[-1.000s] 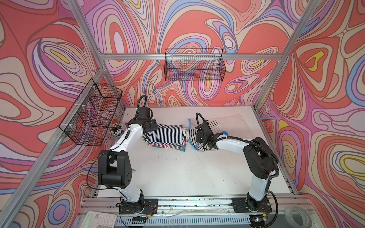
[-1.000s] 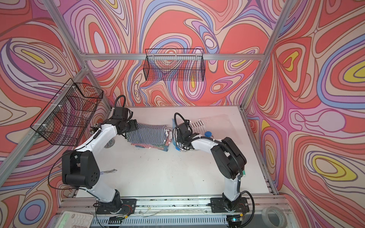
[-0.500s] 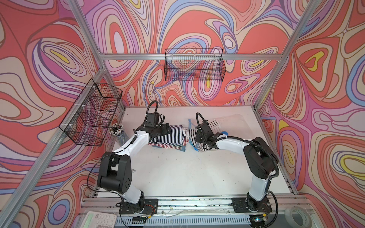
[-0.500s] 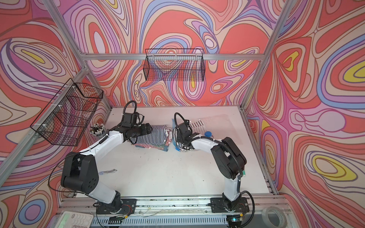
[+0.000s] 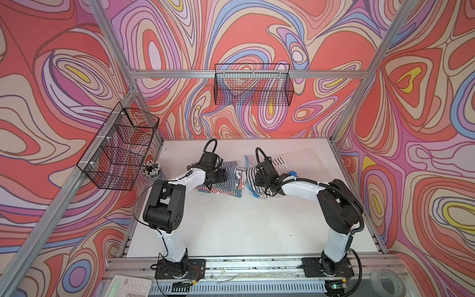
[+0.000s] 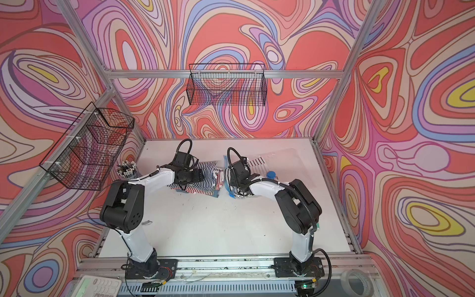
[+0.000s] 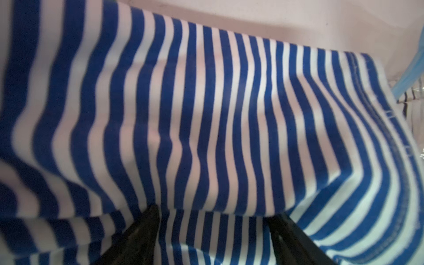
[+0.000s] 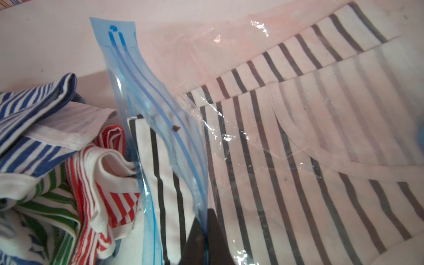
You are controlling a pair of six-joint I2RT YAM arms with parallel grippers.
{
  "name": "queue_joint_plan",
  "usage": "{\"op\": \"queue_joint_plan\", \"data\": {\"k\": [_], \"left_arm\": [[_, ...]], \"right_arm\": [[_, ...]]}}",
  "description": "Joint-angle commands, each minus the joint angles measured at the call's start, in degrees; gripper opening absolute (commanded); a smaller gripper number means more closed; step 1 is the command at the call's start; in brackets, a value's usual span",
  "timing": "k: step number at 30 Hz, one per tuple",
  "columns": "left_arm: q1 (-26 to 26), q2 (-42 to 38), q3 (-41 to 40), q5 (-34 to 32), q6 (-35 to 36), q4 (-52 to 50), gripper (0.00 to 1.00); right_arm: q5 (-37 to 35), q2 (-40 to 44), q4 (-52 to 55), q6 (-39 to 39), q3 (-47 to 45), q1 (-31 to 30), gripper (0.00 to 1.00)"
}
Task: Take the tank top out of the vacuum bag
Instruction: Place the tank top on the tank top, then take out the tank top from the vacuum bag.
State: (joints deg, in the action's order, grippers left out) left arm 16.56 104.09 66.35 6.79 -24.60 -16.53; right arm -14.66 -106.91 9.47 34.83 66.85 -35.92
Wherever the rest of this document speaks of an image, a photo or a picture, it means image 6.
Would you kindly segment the clear vacuum bag blue zip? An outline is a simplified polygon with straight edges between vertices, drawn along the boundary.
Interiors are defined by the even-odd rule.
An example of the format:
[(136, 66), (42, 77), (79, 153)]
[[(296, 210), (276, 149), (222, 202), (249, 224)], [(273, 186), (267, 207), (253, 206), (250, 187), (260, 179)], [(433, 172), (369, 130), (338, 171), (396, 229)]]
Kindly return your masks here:
[(246, 158), (262, 157), (266, 167), (250, 167), (252, 173), (258, 173), (264, 178), (274, 179), (280, 182), (291, 182), (300, 179), (307, 188), (315, 188), (316, 185), (305, 167), (302, 158), (296, 149), (284, 149), (268, 153), (248, 155)]

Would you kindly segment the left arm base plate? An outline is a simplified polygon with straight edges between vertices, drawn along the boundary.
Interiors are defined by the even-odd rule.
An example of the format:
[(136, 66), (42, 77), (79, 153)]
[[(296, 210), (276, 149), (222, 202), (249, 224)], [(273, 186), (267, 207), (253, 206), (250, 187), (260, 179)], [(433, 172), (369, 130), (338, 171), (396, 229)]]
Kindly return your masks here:
[(151, 262), (136, 262), (129, 259), (121, 266), (126, 279), (130, 280), (171, 280), (175, 278), (177, 259), (157, 259)]

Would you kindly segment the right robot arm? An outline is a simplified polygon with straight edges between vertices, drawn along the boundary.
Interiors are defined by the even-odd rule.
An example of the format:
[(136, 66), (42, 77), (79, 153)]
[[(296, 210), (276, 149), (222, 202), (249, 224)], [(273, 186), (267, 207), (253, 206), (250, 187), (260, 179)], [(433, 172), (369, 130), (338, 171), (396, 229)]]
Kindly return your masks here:
[(286, 224), (293, 232), (290, 261), (296, 267), (308, 266), (314, 257), (314, 234), (318, 229), (322, 208), (306, 185), (300, 179), (282, 183), (253, 174), (244, 157), (229, 164), (228, 184), (238, 197), (262, 196), (278, 204)]

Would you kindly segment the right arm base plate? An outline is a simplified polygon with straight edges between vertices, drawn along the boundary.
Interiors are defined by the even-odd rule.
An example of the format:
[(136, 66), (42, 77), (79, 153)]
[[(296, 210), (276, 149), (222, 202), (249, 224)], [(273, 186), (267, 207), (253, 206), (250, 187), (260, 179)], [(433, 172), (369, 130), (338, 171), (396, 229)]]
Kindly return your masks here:
[(311, 277), (320, 279), (325, 276), (320, 257), (310, 257), (306, 262), (299, 262), (293, 257), (276, 257), (270, 267), (278, 278)]

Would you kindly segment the black white striped tank top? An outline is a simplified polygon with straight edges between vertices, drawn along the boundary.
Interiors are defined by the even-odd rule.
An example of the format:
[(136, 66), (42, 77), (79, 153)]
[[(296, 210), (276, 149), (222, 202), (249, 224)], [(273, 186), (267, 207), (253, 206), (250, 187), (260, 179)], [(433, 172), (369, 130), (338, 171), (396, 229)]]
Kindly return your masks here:
[(267, 163), (262, 157), (247, 159), (247, 163), (250, 167), (266, 167)]

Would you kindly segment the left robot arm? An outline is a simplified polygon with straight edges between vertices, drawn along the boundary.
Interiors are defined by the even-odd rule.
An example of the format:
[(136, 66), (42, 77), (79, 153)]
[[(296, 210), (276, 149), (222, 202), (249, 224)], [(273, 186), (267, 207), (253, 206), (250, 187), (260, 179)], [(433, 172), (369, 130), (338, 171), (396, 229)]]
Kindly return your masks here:
[(156, 250), (142, 229), (145, 198), (162, 188), (178, 185), (181, 188), (204, 179), (197, 168), (199, 159), (190, 153), (177, 152), (173, 160), (149, 174), (128, 181), (116, 181), (101, 208), (100, 220), (117, 231), (129, 250), (134, 264), (157, 266)]

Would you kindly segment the red white striped tank top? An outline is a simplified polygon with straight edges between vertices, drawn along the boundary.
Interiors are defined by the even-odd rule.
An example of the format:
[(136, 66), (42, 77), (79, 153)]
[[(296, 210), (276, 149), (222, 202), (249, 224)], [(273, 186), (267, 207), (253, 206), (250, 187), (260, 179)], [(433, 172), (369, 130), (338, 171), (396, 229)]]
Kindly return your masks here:
[(214, 188), (197, 188), (192, 186), (188, 186), (186, 192), (191, 194), (203, 194), (214, 198), (218, 198), (220, 195), (220, 191)]

